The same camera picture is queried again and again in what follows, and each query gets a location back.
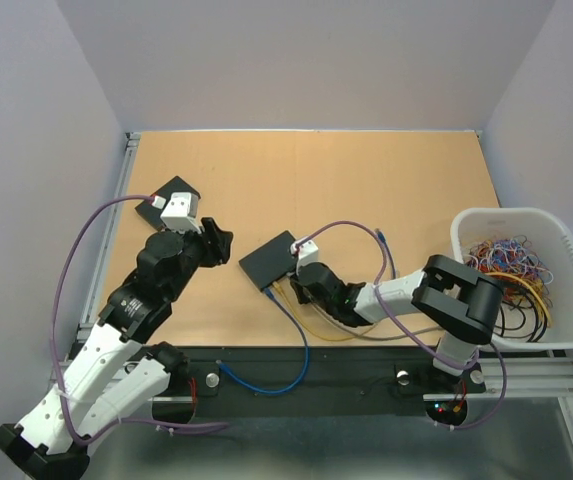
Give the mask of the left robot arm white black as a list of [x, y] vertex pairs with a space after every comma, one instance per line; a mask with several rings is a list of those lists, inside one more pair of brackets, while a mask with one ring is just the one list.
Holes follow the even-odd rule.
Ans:
[[70, 365], [60, 370], [45, 397], [15, 424], [0, 426], [0, 450], [32, 479], [79, 479], [89, 448], [148, 399], [181, 392], [188, 360], [161, 342], [118, 383], [112, 380], [171, 316], [175, 302], [201, 268], [228, 262], [233, 234], [205, 217], [187, 231], [151, 235], [136, 267], [114, 290]]

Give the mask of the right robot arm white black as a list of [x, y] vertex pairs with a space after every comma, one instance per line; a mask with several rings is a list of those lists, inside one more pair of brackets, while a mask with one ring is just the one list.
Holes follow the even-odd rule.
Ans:
[[[325, 264], [298, 264], [290, 277], [300, 303], [312, 303], [351, 327], [388, 318], [433, 357], [429, 384], [448, 390], [477, 363], [478, 348], [492, 342], [505, 289], [502, 283], [444, 255], [432, 255], [416, 272], [381, 283], [345, 283]], [[403, 315], [422, 313], [443, 329], [437, 348], [422, 343], [401, 324]]]

